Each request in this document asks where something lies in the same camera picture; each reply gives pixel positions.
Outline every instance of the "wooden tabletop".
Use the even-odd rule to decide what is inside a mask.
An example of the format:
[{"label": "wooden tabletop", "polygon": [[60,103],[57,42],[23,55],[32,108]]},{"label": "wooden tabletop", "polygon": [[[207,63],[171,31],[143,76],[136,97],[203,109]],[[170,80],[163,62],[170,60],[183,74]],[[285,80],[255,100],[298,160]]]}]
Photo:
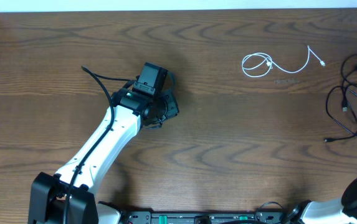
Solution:
[{"label": "wooden tabletop", "polygon": [[[294,75],[242,72],[255,52],[296,70],[307,45],[326,67],[311,56]],[[106,113],[81,65],[134,78],[151,62],[177,79],[180,114],[127,144],[97,200],[238,211],[340,197],[357,177],[357,139],[323,141],[347,135],[325,98],[352,53],[357,9],[0,14],[0,222],[27,221],[34,178],[64,165]],[[123,85],[104,83],[110,92]],[[340,95],[332,100],[333,113],[348,118]]]}]

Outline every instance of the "wooden table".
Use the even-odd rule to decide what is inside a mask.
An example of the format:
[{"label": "wooden table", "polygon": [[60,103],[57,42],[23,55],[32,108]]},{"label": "wooden table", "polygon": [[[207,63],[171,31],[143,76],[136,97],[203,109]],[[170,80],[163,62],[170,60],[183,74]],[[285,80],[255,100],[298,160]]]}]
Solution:
[{"label": "wooden table", "polygon": [[[307,45],[326,67],[311,57],[295,75],[241,70],[254,52],[296,70]],[[36,175],[53,174],[100,124],[108,102],[81,65],[134,78],[152,62],[177,79],[179,116],[128,143],[97,200],[236,211],[340,197],[357,177],[357,139],[323,142],[346,135],[325,98],[356,52],[357,9],[0,14],[0,222],[26,222]]]}]

